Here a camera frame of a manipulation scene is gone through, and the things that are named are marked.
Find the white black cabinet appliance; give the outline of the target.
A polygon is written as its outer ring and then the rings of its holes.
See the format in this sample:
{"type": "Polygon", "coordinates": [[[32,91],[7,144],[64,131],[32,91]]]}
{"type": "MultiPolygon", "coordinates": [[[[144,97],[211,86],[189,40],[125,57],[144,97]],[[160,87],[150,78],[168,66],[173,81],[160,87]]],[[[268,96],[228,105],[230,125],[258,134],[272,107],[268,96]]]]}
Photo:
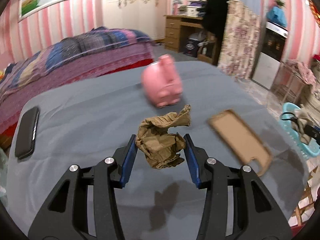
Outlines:
{"type": "Polygon", "coordinates": [[[278,73],[289,32],[278,24],[267,21],[263,46],[252,80],[270,90],[278,73]]]}

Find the floral curtain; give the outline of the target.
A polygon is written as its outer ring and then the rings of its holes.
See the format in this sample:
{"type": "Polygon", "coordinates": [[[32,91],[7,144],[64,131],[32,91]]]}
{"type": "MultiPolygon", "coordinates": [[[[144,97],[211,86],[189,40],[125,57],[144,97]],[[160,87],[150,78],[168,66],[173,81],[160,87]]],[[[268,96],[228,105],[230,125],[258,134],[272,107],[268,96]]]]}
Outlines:
{"type": "Polygon", "coordinates": [[[228,1],[225,31],[217,67],[236,79],[249,79],[260,37],[260,16],[242,1],[228,1]]]}

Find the wooden desk with drawers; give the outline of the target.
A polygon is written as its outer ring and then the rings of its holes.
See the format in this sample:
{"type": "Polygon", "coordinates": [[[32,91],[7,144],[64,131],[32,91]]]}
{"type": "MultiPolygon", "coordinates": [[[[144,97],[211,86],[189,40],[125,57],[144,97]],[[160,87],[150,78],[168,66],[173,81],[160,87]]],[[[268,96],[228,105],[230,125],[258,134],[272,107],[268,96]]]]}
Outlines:
{"type": "Polygon", "coordinates": [[[220,45],[213,33],[202,26],[202,18],[189,16],[165,16],[166,49],[217,65],[220,45]]]}

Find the white wardrobe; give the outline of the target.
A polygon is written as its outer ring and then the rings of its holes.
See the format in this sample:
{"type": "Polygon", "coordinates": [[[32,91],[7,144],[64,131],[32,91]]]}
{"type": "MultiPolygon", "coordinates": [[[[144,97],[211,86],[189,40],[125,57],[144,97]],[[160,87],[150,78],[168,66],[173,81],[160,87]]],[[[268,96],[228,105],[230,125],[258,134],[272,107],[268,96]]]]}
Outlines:
{"type": "Polygon", "coordinates": [[[101,0],[107,28],[137,29],[153,40],[165,38],[167,0],[101,0]]]}

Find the brown phone case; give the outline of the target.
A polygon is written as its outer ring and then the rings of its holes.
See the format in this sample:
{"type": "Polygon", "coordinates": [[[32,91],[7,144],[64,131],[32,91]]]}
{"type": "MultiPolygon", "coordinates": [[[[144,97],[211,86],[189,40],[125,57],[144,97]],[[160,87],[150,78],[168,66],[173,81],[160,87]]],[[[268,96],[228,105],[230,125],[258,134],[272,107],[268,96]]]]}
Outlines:
{"type": "Polygon", "coordinates": [[[233,151],[243,165],[258,163],[257,175],[268,170],[273,156],[253,129],[232,109],[224,110],[208,119],[210,127],[233,151]]]}

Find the pink piggy bank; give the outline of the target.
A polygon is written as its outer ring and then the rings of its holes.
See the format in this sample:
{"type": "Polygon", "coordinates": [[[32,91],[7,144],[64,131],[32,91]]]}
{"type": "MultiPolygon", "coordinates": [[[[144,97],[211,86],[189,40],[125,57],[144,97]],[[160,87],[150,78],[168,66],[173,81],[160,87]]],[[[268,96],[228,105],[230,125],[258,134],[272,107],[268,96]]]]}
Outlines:
{"type": "Polygon", "coordinates": [[[141,83],[146,97],[157,108],[174,105],[181,99],[182,81],[169,54],[160,56],[142,71],[141,83]]]}

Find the patchwork striped blanket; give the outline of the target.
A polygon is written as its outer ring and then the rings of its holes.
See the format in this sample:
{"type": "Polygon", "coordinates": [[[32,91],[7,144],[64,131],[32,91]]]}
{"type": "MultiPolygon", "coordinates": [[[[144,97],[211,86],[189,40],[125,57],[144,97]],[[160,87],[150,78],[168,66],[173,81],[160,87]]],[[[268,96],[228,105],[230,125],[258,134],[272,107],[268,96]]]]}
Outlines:
{"type": "Polygon", "coordinates": [[[1,80],[1,100],[61,67],[79,67],[79,74],[126,57],[137,61],[151,59],[152,45],[149,35],[135,29],[98,27],[64,38],[24,61],[9,65],[1,80]]]}

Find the blue cloth with plant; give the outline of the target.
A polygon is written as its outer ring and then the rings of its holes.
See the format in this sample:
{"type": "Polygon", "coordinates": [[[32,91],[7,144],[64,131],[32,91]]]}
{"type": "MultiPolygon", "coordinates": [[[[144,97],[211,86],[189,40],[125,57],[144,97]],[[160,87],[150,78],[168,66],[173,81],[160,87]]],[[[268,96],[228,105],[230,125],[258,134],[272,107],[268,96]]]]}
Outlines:
{"type": "Polygon", "coordinates": [[[266,14],[267,19],[283,28],[287,27],[287,20],[283,8],[285,2],[282,0],[274,0],[275,5],[266,14]]]}

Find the bed with purple cover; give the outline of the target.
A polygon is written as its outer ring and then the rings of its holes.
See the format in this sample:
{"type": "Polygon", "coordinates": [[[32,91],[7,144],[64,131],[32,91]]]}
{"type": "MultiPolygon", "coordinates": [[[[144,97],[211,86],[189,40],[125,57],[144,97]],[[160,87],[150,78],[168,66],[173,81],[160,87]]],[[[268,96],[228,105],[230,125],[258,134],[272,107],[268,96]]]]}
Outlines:
{"type": "Polygon", "coordinates": [[[119,72],[131,68],[146,66],[153,62],[153,50],[151,59],[135,60],[133,57],[126,57],[114,63],[105,64],[95,67],[92,70],[84,72],[79,67],[61,67],[45,77],[34,81],[18,92],[9,95],[3,101],[1,100],[1,149],[7,150],[11,146],[11,142],[15,133],[15,129],[19,120],[20,112],[24,105],[33,97],[48,91],[76,81],[99,77],[102,75],[119,72]]]}

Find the brown paper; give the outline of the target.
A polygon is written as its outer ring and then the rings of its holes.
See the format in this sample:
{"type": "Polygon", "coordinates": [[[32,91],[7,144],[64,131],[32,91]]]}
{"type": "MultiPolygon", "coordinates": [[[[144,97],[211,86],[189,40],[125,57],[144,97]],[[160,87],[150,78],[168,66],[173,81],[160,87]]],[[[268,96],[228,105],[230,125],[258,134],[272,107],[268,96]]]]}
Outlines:
{"type": "Polygon", "coordinates": [[[169,133],[170,128],[191,124],[190,105],[176,113],[146,118],[140,123],[136,146],[141,150],[148,164],[154,169],[175,167],[184,162],[180,151],[185,149],[185,139],[179,133],[169,133]]]}

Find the black hanging coat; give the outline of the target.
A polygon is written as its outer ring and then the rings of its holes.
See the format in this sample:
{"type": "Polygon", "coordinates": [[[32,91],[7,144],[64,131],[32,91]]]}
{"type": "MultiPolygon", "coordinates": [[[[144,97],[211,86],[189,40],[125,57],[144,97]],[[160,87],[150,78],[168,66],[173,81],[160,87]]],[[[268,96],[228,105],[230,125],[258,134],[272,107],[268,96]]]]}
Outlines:
{"type": "Polygon", "coordinates": [[[218,40],[223,39],[225,30],[229,0],[207,0],[205,15],[203,16],[203,28],[214,34],[218,40]]]}

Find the black wallet case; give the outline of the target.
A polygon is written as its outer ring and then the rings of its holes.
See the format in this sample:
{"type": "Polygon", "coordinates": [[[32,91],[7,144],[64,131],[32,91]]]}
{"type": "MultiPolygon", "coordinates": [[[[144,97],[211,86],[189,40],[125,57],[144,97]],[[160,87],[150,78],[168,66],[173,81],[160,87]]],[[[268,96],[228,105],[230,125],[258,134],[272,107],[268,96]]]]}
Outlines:
{"type": "Polygon", "coordinates": [[[34,152],[39,115],[40,109],[36,106],[26,111],[21,117],[15,147],[15,157],[18,160],[27,158],[34,152]]]}

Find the light blue plastic basket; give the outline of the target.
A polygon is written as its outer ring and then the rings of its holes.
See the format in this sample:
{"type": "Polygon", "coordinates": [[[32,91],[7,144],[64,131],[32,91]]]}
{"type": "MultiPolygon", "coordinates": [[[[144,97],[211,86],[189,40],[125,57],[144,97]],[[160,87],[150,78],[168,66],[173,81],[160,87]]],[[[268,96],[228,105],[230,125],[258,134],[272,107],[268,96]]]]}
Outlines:
{"type": "Polygon", "coordinates": [[[314,158],[319,156],[319,144],[317,144],[315,139],[311,139],[309,144],[304,144],[301,142],[299,134],[296,130],[292,128],[292,122],[290,120],[285,120],[291,118],[290,114],[283,113],[293,113],[294,110],[300,109],[299,106],[294,103],[286,102],[282,106],[282,113],[279,117],[279,124],[284,129],[284,131],[293,139],[293,141],[297,144],[298,148],[302,152],[302,155],[306,158],[314,158]]]}

